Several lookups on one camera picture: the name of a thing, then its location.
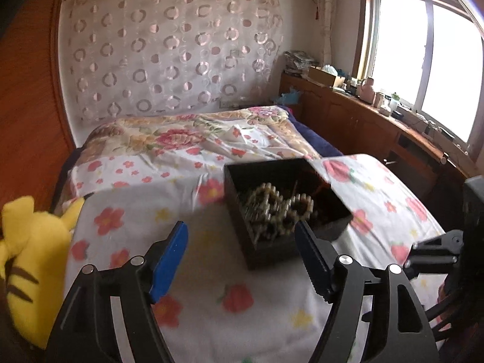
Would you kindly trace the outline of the black open jewelry box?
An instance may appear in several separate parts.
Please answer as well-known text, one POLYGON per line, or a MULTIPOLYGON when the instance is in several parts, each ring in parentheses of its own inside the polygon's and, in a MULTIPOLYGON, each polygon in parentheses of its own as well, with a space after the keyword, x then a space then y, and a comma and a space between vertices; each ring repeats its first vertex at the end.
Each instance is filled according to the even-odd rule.
POLYGON ((353 219, 332 186, 304 158, 225 165, 224 193, 249 270, 296 257, 299 221, 332 242, 353 219))

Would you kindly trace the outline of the strawberry flower print blanket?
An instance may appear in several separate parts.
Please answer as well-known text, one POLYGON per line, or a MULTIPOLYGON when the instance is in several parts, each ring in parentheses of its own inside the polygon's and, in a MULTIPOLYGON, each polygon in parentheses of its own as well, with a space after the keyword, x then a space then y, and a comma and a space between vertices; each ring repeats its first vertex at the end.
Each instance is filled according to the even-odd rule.
POLYGON ((444 230, 376 158, 359 154, 225 165, 155 183, 95 188, 80 213, 66 286, 87 264, 116 269, 164 240, 177 221, 188 246, 153 306, 177 362, 306 362, 330 306, 315 293, 294 239, 255 236, 250 193, 270 183, 314 201, 310 224, 363 266, 405 263, 411 247, 444 230))

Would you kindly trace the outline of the wooden side cabinet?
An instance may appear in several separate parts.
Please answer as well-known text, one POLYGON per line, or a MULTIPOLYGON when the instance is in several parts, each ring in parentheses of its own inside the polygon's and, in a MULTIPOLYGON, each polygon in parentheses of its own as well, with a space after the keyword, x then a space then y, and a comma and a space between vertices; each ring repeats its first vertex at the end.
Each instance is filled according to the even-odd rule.
POLYGON ((385 163, 431 211, 463 209, 468 175, 424 134, 356 97, 283 73, 280 92, 290 89, 301 92, 296 119, 343 154, 364 153, 385 163))

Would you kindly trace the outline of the yellow tiger plush toy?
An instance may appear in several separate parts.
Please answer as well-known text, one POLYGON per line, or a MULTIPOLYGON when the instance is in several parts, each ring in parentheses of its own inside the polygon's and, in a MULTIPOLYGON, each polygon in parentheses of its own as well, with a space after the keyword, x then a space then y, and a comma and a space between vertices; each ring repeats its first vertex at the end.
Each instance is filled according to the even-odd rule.
POLYGON ((19 334, 37 348, 47 347, 63 302, 67 258, 84 199, 61 216, 34 209, 31 196, 2 208, 1 281, 7 308, 19 334))

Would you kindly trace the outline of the teal crumpled cloth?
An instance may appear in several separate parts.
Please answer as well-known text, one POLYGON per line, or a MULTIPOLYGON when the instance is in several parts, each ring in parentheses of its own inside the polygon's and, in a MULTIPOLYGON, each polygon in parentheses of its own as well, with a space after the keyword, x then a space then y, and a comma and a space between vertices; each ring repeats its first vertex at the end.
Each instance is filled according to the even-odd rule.
POLYGON ((281 93, 273 99, 273 103, 281 106, 293 106, 299 103, 301 92, 290 88, 288 93, 281 93))

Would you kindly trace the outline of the pink ceramic jar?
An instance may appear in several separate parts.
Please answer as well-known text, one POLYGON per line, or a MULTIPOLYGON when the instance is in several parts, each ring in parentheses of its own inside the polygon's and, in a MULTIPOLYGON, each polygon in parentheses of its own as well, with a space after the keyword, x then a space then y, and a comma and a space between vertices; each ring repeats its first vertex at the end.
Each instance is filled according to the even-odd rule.
POLYGON ((375 98, 373 89, 374 78, 367 77, 359 87, 358 97, 367 104, 372 104, 375 98))

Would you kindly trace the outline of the stack of papers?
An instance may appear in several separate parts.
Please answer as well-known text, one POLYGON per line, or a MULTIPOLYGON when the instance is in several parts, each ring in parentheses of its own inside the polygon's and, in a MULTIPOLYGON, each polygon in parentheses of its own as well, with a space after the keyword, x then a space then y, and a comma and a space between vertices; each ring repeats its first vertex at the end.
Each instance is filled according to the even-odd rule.
POLYGON ((309 72, 309 68, 316 66, 318 61, 304 51, 291 50, 283 53, 285 58, 284 73, 301 77, 309 72))

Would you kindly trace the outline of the sheer circle pattern curtain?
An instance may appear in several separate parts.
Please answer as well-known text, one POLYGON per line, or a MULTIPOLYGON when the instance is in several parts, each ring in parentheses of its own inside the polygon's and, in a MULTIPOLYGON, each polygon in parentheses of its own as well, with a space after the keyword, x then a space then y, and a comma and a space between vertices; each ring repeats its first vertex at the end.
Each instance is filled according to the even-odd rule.
POLYGON ((64 98, 84 122, 257 102, 282 27, 279 0, 66 0, 64 98))

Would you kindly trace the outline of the window with wooden frame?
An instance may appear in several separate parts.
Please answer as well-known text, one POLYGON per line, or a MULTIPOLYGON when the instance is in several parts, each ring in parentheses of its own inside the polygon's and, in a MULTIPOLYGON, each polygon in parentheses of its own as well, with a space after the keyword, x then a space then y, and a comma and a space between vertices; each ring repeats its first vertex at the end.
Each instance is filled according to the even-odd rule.
POLYGON ((437 124, 476 161, 483 149, 483 35, 463 0, 362 0, 360 75, 437 124))

